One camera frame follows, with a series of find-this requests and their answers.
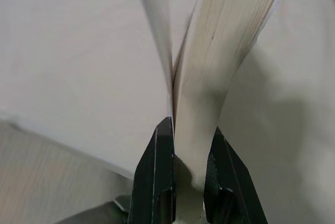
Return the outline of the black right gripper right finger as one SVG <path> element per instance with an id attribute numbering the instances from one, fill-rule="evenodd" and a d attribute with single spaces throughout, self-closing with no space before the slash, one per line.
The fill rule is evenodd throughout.
<path id="1" fill-rule="evenodd" d="M 207 159 L 204 206 L 209 224 L 267 224 L 247 167 L 218 128 Z"/>

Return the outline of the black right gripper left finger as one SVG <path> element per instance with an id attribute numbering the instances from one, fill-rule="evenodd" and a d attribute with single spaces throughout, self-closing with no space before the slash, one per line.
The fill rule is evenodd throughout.
<path id="1" fill-rule="evenodd" d="M 136 167 L 128 224 L 175 221 L 175 152 L 171 117 L 164 118 Z"/>

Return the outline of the white paperback book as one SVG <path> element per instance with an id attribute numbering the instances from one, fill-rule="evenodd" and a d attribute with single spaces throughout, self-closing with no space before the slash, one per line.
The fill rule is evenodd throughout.
<path id="1" fill-rule="evenodd" d="M 200 224 L 211 140 L 233 76 L 276 0 L 199 0 L 172 58 L 170 0 L 143 0 L 173 100 L 178 195 L 174 224 Z"/>

